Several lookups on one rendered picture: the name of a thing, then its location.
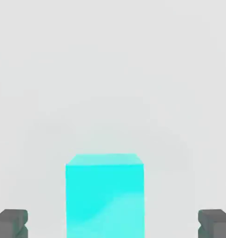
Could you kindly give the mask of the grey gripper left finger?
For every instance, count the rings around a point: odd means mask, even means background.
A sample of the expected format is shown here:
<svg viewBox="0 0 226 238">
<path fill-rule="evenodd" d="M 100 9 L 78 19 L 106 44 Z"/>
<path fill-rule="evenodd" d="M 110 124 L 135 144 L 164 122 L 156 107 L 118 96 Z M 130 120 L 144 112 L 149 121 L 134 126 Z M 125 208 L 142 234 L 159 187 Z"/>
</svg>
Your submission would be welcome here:
<svg viewBox="0 0 226 238">
<path fill-rule="evenodd" d="M 28 238 L 27 210 L 5 209 L 0 213 L 0 238 Z"/>
</svg>

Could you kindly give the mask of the small cyan cube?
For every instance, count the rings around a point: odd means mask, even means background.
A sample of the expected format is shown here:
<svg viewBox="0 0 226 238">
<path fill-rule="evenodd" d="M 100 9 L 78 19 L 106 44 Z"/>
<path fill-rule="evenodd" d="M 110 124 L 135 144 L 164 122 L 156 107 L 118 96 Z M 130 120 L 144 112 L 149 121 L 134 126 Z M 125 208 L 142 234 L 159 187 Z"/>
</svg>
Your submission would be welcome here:
<svg viewBox="0 0 226 238">
<path fill-rule="evenodd" d="M 66 164 L 66 238 L 145 238 L 136 154 L 77 154 Z"/>
</svg>

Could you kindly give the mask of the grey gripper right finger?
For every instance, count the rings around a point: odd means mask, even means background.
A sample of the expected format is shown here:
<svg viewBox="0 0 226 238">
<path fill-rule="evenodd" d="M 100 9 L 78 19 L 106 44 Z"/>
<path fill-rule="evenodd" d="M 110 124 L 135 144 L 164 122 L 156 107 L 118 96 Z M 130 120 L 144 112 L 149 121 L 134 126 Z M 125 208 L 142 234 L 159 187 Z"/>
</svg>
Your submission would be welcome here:
<svg viewBox="0 0 226 238">
<path fill-rule="evenodd" d="M 198 221 L 198 238 L 226 238 L 226 213 L 223 210 L 199 210 Z"/>
</svg>

